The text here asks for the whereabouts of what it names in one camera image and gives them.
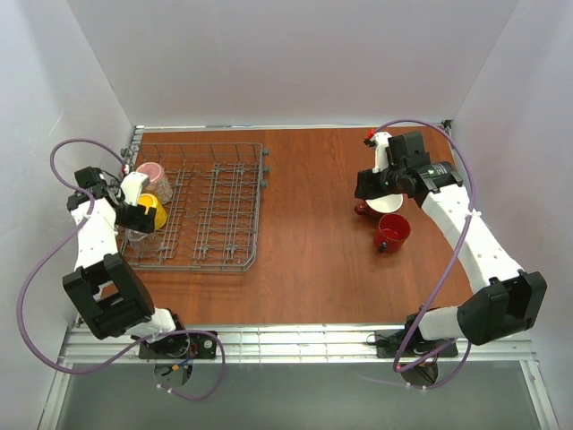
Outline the clear glass cup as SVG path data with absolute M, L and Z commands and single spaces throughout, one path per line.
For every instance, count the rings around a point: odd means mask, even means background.
M 158 236 L 155 233 L 142 233 L 128 229 L 125 233 L 125 257 L 130 261 L 148 260 L 155 256 Z

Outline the yellow cup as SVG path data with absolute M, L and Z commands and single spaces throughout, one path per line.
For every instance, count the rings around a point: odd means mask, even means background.
M 139 197 L 138 204 L 146 208 L 146 212 L 151 209 L 155 210 L 154 230 L 160 230 L 167 224 L 167 211 L 159 198 L 152 193 L 142 193 Z

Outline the red floral mug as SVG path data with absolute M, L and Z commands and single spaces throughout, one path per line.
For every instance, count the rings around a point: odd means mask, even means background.
M 355 206 L 355 213 L 359 216 L 367 216 L 372 219 L 379 219 L 385 214 L 398 211 L 403 204 L 401 194 L 391 194 L 388 196 L 364 200 Z

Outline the plain red mug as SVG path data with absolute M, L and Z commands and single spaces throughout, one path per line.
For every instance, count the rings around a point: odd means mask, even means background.
M 398 213 L 383 215 L 374 233 L 373 243 L 380 253 L 396 253 L 411 234 L 408 220 Z

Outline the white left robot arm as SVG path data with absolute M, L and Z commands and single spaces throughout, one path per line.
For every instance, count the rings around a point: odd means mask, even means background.
M 111 185 L 100 168 L 74 173 L 79 189 L 67 200 L 78 232 L 78 256 L 72 273 L 63 277 L 64 290 L 81 318 L 99 340 L 128 335 L 144 339 L 146 347 L 166 356 L 189 348 L 189 336 L 178 316 L 154 306 L 149 291 L 118 250 L 119 227 L 150 234 L 156 210 L 139 204 L 150 179 L 131 172 Z

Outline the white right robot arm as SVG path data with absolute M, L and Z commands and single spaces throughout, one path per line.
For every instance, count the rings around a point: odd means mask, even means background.
M 373 168 L 357 175 L 355 197 L 365 202 L 407 195 L 435 223 L 457 252 L 473 295 L 458 306 L 413 314 L 396 334 L 410 350 L 464 338 L 482 346 L 535 325 L 547 283 L 502 249 L 478 211 L 462 176 L 447 161 L 433 162 L 419 132 L 392 136 L 372 132 Z

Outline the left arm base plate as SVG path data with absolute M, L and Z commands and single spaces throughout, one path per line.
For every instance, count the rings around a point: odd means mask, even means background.
M 210 336 L 200 333 L 179 334 L 164 337 L 151 343 L 142 342 L 139 347 L 139 359 L 173 359 L 187 358 L 212 359 L 217 355 L 216 331 L 210 331 Z

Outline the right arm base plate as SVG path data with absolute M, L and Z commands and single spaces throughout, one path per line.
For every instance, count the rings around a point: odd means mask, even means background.
M 374 347 L 377 358 L 394 357 L 406 336 L 406 330 L 384 331 L 377 330 L 366 337 L 364 344 Z M 455 343 L 448 344 L 446 340 L 418 340 L 414 336 L 406 346 L 405 357 L 423 357 L 436 348 L 446 345 L 446 348 L 438 352 L 437 357 L 453 358 L 458 356 L 458 348 Z

